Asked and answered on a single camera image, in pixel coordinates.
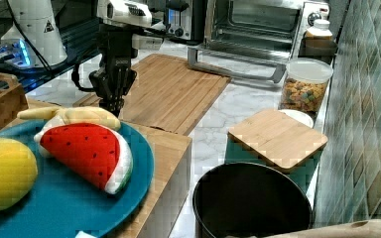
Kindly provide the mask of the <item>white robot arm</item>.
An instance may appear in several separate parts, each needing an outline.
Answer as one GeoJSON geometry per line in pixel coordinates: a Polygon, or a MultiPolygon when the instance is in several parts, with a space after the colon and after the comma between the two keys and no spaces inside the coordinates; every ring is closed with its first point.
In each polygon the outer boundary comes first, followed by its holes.
{"type": "Polygon", "coordinates": [[[67,67],[79,90],[118,115],[137,72],[138,51],[158,50],[150,8],[132,0],[1,0],[0,69],[51,78],[67,67]]]}

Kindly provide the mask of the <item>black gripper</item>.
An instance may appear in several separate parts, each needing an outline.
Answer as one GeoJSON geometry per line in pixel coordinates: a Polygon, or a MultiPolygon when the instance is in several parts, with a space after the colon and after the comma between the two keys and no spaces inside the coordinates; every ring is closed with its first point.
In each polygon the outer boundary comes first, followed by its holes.
{"type": "Polygon", "coordinates": [[[132,29],[99,25],[96,44],[102,55],[99,70],[93,71],[89,79],[96,94],[103,98],[102,107],[119,117],[125,96],[137,73],[131,68],[131,59],[137,56],[132,48],[132,29]]]}

